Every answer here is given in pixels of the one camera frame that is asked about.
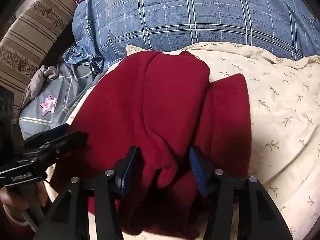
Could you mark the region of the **left hand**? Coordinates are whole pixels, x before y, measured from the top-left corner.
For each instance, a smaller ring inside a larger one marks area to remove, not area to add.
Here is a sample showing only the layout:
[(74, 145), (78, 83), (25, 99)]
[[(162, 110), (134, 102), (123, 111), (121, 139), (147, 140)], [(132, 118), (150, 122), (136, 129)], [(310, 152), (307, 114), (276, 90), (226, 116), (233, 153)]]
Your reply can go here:
[[(45, 206), (48, 194), (43, 182), (37, 182), (35, 186), (35, 199), (39, 201), (41, 206)], [(26, 210), (29, 208), (27, 198), (20, 196), (14, 192), (9, 191), (6, 187), (1, 188), (1, 202), (7, 207), (15, 207), (17, 209)]]

